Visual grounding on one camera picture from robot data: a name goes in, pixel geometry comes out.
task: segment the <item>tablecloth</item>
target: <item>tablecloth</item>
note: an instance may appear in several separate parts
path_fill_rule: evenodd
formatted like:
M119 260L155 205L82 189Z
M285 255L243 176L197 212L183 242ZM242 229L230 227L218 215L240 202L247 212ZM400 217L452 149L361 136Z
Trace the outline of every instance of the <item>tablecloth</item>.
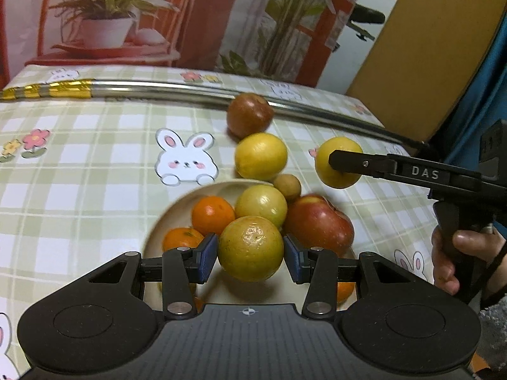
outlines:
M353 98L195 70L28 66L10 86L69 78L222 86L380 124ZM203 152L218 167L211 181L235 177L236 143L227 135L225 111L127 98L0 102L0 144L4 144L0 157L0 313L10 320L7 356L20 372L28 365L15 327L26 308L117 255L140 251L168 205L199 187L196 181L181 181L177 186L161 181L155 170L162 152L156 131L161 128L176 132L183 144L196 133L210 133L212 141ZM407 155L400 146L278 117L267 131L286 143L289 157L284 172L301 180L303 193L327 196L351 218L355 253L378 252L433 280L430 234L436 221L426 189L363 176L356 185L335 190L323 185L314 169L315 148L334 136L352 138L365 153Z

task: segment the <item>yellow flower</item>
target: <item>yellow flower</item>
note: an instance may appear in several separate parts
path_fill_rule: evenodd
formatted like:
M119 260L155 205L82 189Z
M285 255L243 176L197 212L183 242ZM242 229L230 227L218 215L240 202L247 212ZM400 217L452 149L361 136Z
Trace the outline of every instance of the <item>yellow flower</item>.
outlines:
M221 83L220 79L214 75L207 74L202 76L202 78L208 80L210 83Z
M8 141L3 145L2 155L13 155L19 147L21 143L18 140Z

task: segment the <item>lemon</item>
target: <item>lemon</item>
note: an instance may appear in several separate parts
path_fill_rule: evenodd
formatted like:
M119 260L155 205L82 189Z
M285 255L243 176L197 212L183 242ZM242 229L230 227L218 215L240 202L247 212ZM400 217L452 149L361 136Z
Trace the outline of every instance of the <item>lemon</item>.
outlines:
M236 171L243 178L267 181L287 164L287 147L272 134L252 134L239 142L234 162Z
M317 150L315 157L315 171L322 183L332 188L347 188L355 184L361 174L342 173L333 170L329 165L329 155L335 150L353 151L362 153L363 149L353 140L347 137L334 137L327 140Z
M280 228L287 215L287 201L273 186L259 184L243 191L236 201L234 212L236 217L263 217Z
M235 279L245 282L266 280L282 264L282 236L265 218L240 217L220 235L218 258L222 268Z

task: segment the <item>hand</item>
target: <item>hand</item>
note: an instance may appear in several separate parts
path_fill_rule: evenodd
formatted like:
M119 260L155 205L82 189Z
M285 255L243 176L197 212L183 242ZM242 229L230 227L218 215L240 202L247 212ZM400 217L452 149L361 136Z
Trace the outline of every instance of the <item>hand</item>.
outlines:
M464 254L478 257L490 263L500 253L505 239L494 229L493 234L482 234L474 231L458 230L452 237L452 244ZM459 281L455 277L452 261L442 251L442 233L438 227L432 235L433 278L435 286L454 295L459 290ZM483 296L489 297L507 284L507 256L495 271L486 285Z

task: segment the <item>red apple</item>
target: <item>red apple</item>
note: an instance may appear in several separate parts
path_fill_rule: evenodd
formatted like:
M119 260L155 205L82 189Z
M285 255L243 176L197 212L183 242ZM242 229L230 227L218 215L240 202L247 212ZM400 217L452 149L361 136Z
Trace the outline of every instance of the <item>red apple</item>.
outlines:
M348 216L316 194L304 195L289 205L283 229L307 248L323 247L338 256L345 254L354 240Z

